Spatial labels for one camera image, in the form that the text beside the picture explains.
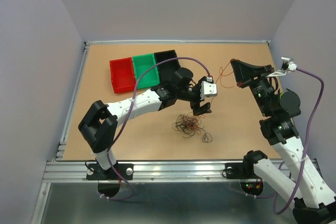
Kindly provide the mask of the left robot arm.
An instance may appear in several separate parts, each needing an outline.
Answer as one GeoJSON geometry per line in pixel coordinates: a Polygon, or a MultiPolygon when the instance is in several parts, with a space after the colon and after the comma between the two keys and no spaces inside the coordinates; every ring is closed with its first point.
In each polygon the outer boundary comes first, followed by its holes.
{"type": "Polygon", "coordinates": [[[193,73],[187,68],[179,68],[170,77],[134,98],[114,103],[94,102],[78,125],[83,138],[89,144],[99,173],[106,179],[117,172],[116,159],[111,147],[118,127],[150,112],[161,111],[176,103],[187,101],[195,116],[211,112],[210,103],[201,105],[205,98],[217,96],[217,85],[212,77],[203,77],[192,84],[193,73]]]}

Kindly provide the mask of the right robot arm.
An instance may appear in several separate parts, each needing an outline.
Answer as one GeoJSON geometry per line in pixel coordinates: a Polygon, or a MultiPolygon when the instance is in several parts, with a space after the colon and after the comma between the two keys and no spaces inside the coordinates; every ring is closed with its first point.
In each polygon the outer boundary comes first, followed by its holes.
{"type": "Polygon", "coordinates": [[[254,66],[237,59],[231,66],[240,88],[250,88],[265,117],[259,122],[264,138],[288,167],[287,177],[262,151],[249,151],[240,163],[226,165],[227,179],[256,179],[268,183],[287,203],[275,211],[291,208],[297,223],[335,223],[335,192],[324,181],[307,154],[308,140],[302,141],[292,118],[301,113],[299,96],[272,84],[288,72],[304,72],[290,58],[283,58],[279,70],[271,65],[254,66]]]}

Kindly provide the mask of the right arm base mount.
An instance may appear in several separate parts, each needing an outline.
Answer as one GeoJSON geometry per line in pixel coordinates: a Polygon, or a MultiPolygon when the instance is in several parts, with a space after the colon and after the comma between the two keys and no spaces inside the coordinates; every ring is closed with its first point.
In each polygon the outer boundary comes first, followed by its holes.
{"type": "Polygon", "coordinates": [[[222,176],[227,179],[259,179],[254,173],[253,165],[249,162],[226,163],[222,176]]]}

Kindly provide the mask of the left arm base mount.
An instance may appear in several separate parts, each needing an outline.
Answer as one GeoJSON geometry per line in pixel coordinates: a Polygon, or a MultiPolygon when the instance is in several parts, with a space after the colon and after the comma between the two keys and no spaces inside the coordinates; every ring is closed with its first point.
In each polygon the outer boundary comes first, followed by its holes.
{"type": "MultiPolygon", "coordinates": [[[[86,180],[118,180],[119,176],[112,168],[104,170],[95,162],[91,164],[85,163],[87,169],[86,180]]],[[[114,166],[117,172],[126,180],[133,179],[134,165],[131,163],[116,163],[114,166]]]]}

